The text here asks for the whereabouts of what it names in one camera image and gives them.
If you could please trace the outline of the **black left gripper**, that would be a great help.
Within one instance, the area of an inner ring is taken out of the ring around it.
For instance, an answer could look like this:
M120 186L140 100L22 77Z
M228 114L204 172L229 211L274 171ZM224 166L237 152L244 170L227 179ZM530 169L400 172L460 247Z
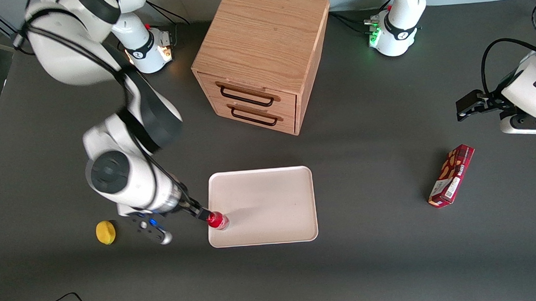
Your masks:
M462 122L472 115L496 110L504 113L516 113L515 105L503 95L505 88L506 86L497 86L494 91L485 88L485 93L475 89L463 96L456 102L457 121Z

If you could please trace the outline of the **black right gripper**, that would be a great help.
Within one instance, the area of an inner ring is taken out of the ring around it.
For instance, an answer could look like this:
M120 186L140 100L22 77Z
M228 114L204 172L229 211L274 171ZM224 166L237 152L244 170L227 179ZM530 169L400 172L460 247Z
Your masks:
M176 206L178 212L184 211L196 219L208 222L211 218L211 211L204 208L198 201L188 195L188 189L184 183L179 183L181 195Z

